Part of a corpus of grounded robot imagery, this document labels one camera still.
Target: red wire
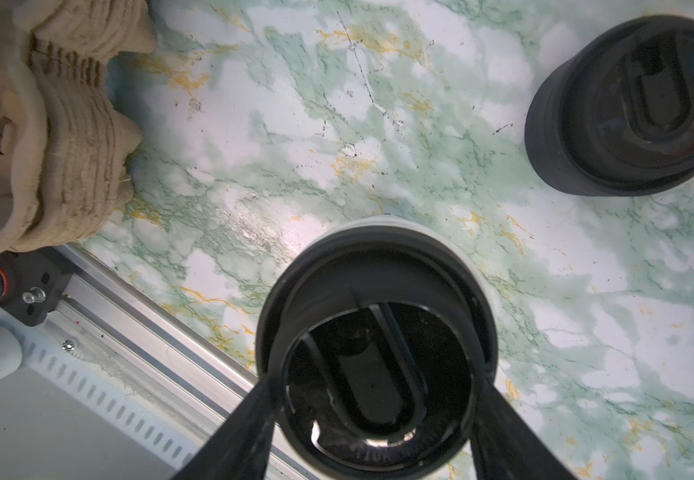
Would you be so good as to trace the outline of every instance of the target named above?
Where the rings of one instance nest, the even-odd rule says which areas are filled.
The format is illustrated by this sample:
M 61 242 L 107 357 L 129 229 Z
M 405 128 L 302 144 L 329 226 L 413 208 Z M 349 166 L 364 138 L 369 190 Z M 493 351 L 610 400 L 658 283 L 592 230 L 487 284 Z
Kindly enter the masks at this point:
M 0 268 L 0 278 L 3 279 L 3 293 L 0 294 L 0 298 L 3 298 L 6 296 L 6 293 L 8 293 L 8 277 L 6 276 L 5 272 L 3 272 L 3 269 Z

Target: bolt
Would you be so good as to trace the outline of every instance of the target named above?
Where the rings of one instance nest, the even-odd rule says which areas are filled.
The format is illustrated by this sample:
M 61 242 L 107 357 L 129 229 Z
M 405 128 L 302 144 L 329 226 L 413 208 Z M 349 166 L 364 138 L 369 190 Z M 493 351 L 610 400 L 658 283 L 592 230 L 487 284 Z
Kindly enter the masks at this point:
M 46 301 L 46 293 L 39 286 L 33 286 L 21 294 L 21 299 L 25 303 L 42 303 Z

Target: metal frame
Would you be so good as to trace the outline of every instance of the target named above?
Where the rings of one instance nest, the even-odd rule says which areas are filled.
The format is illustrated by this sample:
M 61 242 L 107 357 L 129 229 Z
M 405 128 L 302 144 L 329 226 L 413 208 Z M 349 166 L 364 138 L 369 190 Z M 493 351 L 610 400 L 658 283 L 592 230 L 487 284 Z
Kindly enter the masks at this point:
M 205 441 L 188 422 L 167 415 L 177 400 L 152 402 L 148 397 L 158 386 L 140 384 L 144 375 L 131 375 L 119 362 L 111 362 L 111 351 L 96 348 L 96 342 L 61 313 L 51 312 L 34 327 L 0 309 L 0 325 L 21 344 L 22 367 L 40 374 L 172 468 L 181 468 Z M 83 433 L 78 428 L 77 435 Z
M 256 377 L 78 246 L 56 249 L 81 270 L 67 285 L 57 312 L 204 418 L 207 439 L 253 388 Z M 270 466 L 294 480 L 328 478 L 306 466 L 279 426 Z

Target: black cup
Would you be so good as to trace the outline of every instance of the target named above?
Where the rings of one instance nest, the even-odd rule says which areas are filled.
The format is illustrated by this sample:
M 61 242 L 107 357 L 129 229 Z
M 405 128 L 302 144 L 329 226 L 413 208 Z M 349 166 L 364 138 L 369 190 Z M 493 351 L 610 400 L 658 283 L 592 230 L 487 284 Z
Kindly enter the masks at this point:
M 288 266 L 259 317 L 259 382 L 172 480 L 262 480 L 275 420 L 339 480 L 422 478 L 468 440 L 478 478 L 574 479 L 494 387 L 475 267 L 411 222 L 374 220 Z
M 694 20 L 638 18 L 602 34 L 536 92 L 526 152 L 568 194 L 655 194 L 694 176 Z

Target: marble surface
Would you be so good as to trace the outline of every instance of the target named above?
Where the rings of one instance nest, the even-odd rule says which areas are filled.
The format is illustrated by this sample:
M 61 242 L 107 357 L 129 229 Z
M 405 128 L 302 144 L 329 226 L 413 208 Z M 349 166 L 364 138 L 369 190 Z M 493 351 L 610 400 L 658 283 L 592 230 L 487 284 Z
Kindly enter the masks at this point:
M 153 1 L 110 82 L 137 196 L 82 245 L 254 370 L 256 318 L 316 236 L 390 213 L 485 274 L 497 387 L 579 478 L 694 478 L 694 179 L 571 197 L 523 144 L 544 78 L 689 0 Z M 436 478 L 472 478 L 466 453 Z

